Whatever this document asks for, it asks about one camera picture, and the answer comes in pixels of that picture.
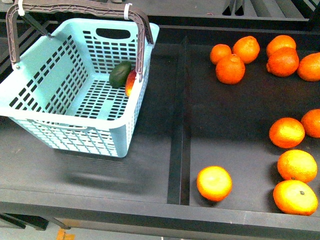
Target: avocado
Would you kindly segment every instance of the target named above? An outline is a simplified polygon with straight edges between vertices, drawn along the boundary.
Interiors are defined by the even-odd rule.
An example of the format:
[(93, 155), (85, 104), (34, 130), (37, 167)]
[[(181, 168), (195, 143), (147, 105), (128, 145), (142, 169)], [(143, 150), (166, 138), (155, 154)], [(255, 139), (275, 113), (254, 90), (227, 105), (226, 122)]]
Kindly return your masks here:
[(131, 72), (131, 62), (123, 61), (115, 66), (110, 72), (109, 83), (113, 88), (120, 88), (126, 84), (127, 77)]

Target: shopping basket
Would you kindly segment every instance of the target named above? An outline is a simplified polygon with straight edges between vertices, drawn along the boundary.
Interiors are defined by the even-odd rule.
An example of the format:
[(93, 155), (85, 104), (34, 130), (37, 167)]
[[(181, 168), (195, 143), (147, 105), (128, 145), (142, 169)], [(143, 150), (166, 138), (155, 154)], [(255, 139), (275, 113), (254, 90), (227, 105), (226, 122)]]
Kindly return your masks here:
[[(28, 14), (66, 11), (133, 21), (73, 18), (50, 35)], [(16, 46), (18, 12), (44, 35), (21, 57)], [(0, 84), (0, 115), (51, 148), (124, 157), (159, 27), (129, 4), (89, 0), (16, 1), (6, 23), (13, 72)], [(122, 31), (128, 37), (106, 37), (101, 30)], [(109, 84), (109, 73), (122, 61), (130, 61), (137, 72), (129, 98), (124, 87)]]

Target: metal rod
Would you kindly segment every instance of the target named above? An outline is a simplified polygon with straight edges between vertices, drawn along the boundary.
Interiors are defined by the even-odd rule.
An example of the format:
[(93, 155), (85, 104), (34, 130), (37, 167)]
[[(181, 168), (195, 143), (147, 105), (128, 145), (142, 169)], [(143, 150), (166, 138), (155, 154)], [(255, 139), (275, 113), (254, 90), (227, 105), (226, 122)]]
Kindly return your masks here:
[(29, 23), (32, 27), (34, 27), (42, 36), (47, 36), (51, 38), (51, 34), (37, 21), (35, 20), (29, 13), (25, 13), (24, 16), (21, 16), (23, 20)]

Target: plastic cable tie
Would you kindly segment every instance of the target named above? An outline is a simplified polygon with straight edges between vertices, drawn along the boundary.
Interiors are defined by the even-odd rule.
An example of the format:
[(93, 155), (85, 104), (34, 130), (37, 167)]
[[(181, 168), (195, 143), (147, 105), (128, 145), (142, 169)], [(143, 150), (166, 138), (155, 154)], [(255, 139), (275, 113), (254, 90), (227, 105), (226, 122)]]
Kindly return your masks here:
[(129, 20), (129, 7), (130, 5), (132, 5), (132, 3), (127, 3), (125, 6), (124, 6), (124, 19), (125, 20)]
[(24, 16), (25, 15), (25, 10), (24, 10), (24, 7), (22, 6), (22, 3), (23, 3), (24, 0), (18, 0), (18, 14), (20, 16)]
[(140, 79), (140, 77), (141, 77), (141, 74), (140, 74), (140, 73), (137, 73), (137, 74), (135, 75), (135, 80), (138, 80), (139, 83), (141, 83), (141, 81), (142, 81), (142, 78)]

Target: white zip tie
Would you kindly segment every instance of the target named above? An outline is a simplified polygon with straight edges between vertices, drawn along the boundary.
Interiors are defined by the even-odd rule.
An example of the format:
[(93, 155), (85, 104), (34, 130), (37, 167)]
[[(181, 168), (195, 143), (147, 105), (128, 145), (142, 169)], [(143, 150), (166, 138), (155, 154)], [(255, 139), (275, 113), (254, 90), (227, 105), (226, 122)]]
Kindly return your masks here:
[(24, 0), (19, 0), (19, 1), (18, 1), (18, 6), (19, 6), (18, 14), (19, 14), (20, 16), (24, 16), (24, 15), (25, 15), (25, 10), (24, 10), (24, 7), (22, 6), (23, 1), (24, 1)]
[(129, 7), (130, 5), (132, 5), (132, 3), (127, 3), (125, 6), (124, 6), (124, 19), (125, 20), (129, 20), (128, 16), (129, 16)]

